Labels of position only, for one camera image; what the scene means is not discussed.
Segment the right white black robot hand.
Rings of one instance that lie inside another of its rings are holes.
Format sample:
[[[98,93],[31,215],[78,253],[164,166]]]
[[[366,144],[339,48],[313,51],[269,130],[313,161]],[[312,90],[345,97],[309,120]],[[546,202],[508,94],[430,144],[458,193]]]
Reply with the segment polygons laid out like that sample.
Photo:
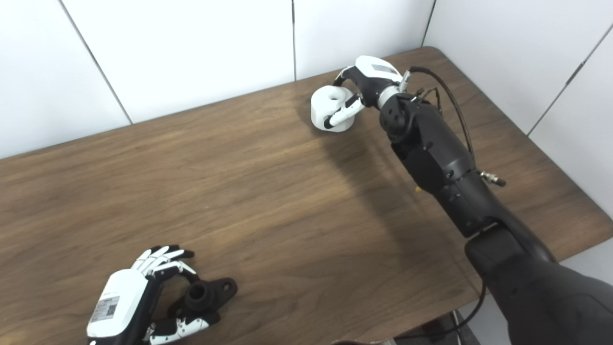
[[[341,88],[347,80],[354,83],[358,92],[350,92],[338,109],[324,117],[323,128],[326,131],[353,119],[365,108],[380,110],[390,97],[401,93],[401,86],[405,85],[404,77],[389,62],[363,55],[357,57],[354,65],[342,69],[332,86]]]

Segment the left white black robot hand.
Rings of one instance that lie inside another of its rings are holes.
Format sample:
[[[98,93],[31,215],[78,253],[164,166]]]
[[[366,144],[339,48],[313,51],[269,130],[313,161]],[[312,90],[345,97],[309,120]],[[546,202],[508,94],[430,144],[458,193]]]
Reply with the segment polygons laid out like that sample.
[[[193,252],[179,245],[156,245],[135,262],[109,276],[86,326],[89,345],[168,345],[202,332],[221,320],[217,311],[180,312],[153,320],[167,280],[183,276],[197,281],[184,260]]]

